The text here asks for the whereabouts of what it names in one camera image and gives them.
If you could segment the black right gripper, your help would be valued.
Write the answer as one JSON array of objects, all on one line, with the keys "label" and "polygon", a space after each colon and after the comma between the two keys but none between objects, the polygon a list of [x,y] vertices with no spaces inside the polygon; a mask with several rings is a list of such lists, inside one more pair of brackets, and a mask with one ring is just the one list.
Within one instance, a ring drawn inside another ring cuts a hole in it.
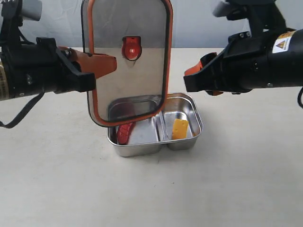
[{"label": "black right gripper", "polygon": [[187,92],[247,93],[253,89],[303,85],[303,31],[289,30],[257,37],[234,35],[222,55],[211,52],[187,69]]}]

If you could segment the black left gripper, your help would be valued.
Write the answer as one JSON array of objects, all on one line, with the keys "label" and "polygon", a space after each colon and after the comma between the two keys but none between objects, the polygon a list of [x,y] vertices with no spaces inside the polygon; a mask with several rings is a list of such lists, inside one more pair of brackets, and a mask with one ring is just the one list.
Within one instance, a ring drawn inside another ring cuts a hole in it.
[{"label": "black left gripper", "polygon": [[95,78],[116,69],[116,57],[58,48],[54,38],[38,37],[36,44],[5,44],[0,52],[0,99],[92,91]]}]

